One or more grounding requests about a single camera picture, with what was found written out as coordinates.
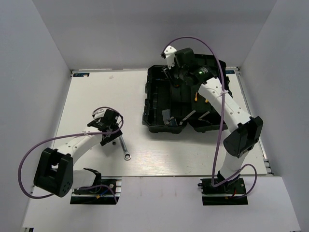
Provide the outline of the black plastic toolbox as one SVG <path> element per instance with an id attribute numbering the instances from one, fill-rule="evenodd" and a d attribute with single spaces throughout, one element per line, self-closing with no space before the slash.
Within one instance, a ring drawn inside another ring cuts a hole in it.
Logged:
<path id="1" fill-rule="evenodd" d="M 217 66 L 213 55 L 195 54 L 199 64 Z M 222 70 L 226 63 L 219 60 Z M 194 102 L 196 89 L 188 85 L 173 87 L 167 78 L 167 65 L 148 69 L 142 122 L 150 132 L 180 133 L 187 124 L 197 132 L 218 130 L 221 117 L 210 103 Z"/>

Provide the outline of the long silver combination wrench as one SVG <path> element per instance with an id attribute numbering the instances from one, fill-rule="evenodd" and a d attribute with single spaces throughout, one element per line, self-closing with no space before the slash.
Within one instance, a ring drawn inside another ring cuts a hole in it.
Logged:
<path id="1" fill-rule="evenodd" d="M 126 144 L 125 144 L 125 141 L 124 141 L 122 135 L 119 136 L 119 141 L 120 141 L 123 153 L 124 153 L 124 160 L 126 160 L 126 161 L 131 160 L 131 154 L 129 153 L 129 151 L 128 151 L 127 147 L 126 147 Z"/>

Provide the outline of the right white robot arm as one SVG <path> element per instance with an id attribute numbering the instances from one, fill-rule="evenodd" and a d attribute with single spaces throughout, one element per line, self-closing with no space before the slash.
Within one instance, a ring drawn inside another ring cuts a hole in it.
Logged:
<path id="1" fill-rule="evenodd" d="M 222 141 L 226 155 L 222 167 L 212 173 L 211 185 L 228 193 L 236 186 L 243 163 L 248 153 L 259 141 L 263 120 L 244 111 L 225 88 L 225 72 L 219 60 L 217 66 L 199 64 L 191 48 L 177 50 L 167 46 L 161 56 L 176 84 L 187 84 L 196 89 L 198 95 L 207 100 L 221 117 L 219 130 L 226 125 L 230 134 Z"/>

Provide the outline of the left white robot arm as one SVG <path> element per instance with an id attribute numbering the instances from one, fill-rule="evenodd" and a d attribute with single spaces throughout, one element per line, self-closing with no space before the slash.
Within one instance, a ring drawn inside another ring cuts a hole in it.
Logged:
<path id="1" fill-rule="evenodd" d="M 58 197 L 64 197 L 71 189 L 86 189 L 92 193 L 101 190 L 101 173 L 91 168 L 74 170 L 75 163 L 96 145 L 104 146 L 122 135 L 119 112 L 98 109 L 92 113 L 93 120 L 81 135 L 62 146 L 43 150 L 34 176 L 34 186 Z"/>

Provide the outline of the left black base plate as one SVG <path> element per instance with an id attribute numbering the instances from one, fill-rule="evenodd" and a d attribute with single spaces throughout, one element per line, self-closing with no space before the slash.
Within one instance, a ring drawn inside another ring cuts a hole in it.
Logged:
<path id="1" fill-rule="evenodd" d="M 116 205 L 121 195 L 122 179 L 120 177 L 103 177 L 99 187 L 93 189 L 74 189 L 71 193 L 72 205 Z"/>

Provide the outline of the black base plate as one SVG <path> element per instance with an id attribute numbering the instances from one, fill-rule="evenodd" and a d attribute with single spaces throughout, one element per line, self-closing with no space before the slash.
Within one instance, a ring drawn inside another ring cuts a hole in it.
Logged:
<path id="1" fill-rule="evenodd" d="M 201 179 L 197 187 L 201 190 L 203 206 L 248 205 L 243 178 L 238 178 L 231 185 L 219 187 L 211 185 L 210 178 Z"/>
<path id="2" fill-rule="evenodd" d="M 122 179 L 120 177 L 103 177 L 99 187 L 93 189 L 74 189 L 71 193 L 72 205 L 116 205 L 121 195 Z"/>

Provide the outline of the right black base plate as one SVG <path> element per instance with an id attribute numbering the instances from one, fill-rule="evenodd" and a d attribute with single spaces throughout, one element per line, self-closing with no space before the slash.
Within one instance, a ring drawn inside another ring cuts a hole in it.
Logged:
<path id="1" fill-rule="evenodd" d="M 210 178 L 201 179 L 197 187 L 201 190 L 203 206 L 248 205 L 243 178 L 238 178 L 231 185 L 219 187 L 211 185 Z"/>

